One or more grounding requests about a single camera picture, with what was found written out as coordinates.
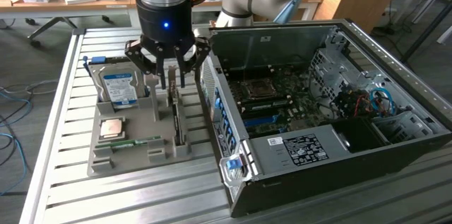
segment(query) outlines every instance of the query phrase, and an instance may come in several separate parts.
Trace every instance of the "aluminum slotted table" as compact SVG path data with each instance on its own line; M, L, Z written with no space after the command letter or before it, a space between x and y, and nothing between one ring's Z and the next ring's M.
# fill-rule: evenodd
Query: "aluminum slotted table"
M81 58L123 56L125 41L139 35L132 28L73 33L20 223L440 223L452 216L452 144L397 174L239 219L229 218L213 152L88 177L97 96ZM211 147L193 78L181 93L191 136Z

